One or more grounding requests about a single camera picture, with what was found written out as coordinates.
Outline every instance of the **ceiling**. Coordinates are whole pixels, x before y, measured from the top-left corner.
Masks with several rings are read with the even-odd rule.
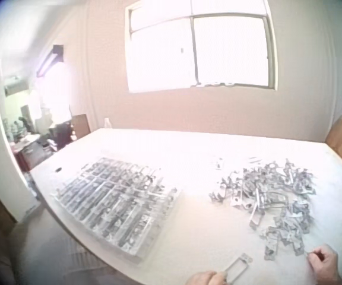
[[[69,5],[85,0],[6,0],[0,5],[0,59],[4,84],[26,80],[52,29]]]

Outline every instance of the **hand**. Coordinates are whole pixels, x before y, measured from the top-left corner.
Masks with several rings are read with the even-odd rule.
[[[188,279],[186,285],[226,285],[226,273],[207,271],[196,273]]]
[[[308,254],[308,261],[315,272],[318,285],[342,285],[338,275],[338,256],[329,245],[315,248]]]

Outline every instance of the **wooden chair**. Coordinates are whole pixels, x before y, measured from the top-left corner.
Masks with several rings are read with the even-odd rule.
[[[90,128],[86,114],[73,116],[72,124],[74,126],[74,131],[78,140],[90,134]]]

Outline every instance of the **light fixture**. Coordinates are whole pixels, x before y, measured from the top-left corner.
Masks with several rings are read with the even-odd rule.
[[[58,62],[64,62],[64,46],[54,45],[52,50],[36,72],[36,77],[44,77],[46,73]]]

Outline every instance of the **table surface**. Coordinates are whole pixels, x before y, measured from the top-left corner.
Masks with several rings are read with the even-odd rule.
[[[75,221],[52,197],[86,163],[105,156],[161,167],[182,188],[171,215],[146,258],[139,264],[117,254]],[[229,203],[215,204],[208,193],[234,169],[249,166],[250,157],[284,165],[286,158],[314,175],[313,224],[304,235],[305,250],[327,243],[339,253],[342,275],[342,160],[326,144],[238,135],[100,129],[68,145],[31,174],[51,211],[86,248],[128,277],[146,285],[184,284],[193,273],[225,269],[240,254],[254,261],[238,284],[314,284],[305,256],[280,244],[275,261],[264,260],[261,229],[273,226],[267,213],[259,229],[249,227],[249,214]],[[224,168],[214,163],[222,158]]]

